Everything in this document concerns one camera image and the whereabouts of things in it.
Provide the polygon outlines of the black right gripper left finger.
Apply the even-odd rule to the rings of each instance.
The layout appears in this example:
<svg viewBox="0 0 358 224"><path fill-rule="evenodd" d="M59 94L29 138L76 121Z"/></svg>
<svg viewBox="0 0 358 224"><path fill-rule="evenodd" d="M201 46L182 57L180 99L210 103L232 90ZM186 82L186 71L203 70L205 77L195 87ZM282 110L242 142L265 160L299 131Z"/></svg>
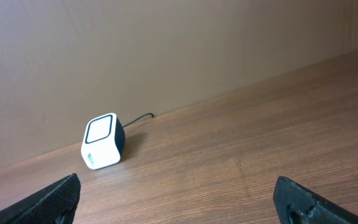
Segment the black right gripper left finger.
<svg viewBox="0 0 358 224"><path fill-rule="evenodd" d="M0 211L0 224L72 224L81 184L72 173Z"/></svg>

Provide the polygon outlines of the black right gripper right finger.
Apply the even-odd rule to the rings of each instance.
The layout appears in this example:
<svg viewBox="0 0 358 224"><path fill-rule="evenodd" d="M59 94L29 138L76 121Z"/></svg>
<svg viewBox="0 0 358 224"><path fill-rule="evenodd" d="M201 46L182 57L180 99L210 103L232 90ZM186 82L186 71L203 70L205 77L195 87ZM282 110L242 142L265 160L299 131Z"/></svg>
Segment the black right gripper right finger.
<svg viewBox="0 0 358 224"><path fill-rule="evenodd" d="M358 224L357 215L284 176L277 179L273 202L280 223Z"/></svg>

